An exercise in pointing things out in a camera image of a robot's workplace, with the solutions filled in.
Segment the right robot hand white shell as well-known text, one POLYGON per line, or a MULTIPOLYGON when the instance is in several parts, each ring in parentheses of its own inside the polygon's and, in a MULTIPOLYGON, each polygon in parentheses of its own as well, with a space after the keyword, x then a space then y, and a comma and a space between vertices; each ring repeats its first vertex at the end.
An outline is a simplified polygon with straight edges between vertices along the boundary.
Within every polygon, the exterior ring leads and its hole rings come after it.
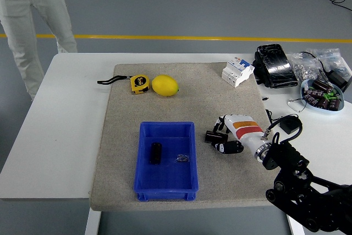
POLYGON ((233 141, 211 143, 222 154, 238 154, 248 147, 256 159, 263 160, 271 143, 265 138, 264 131, 247 115, 227 114, 220 116, 214 126, 216 133, 226 127, 226 133, 232 133, 233 141))

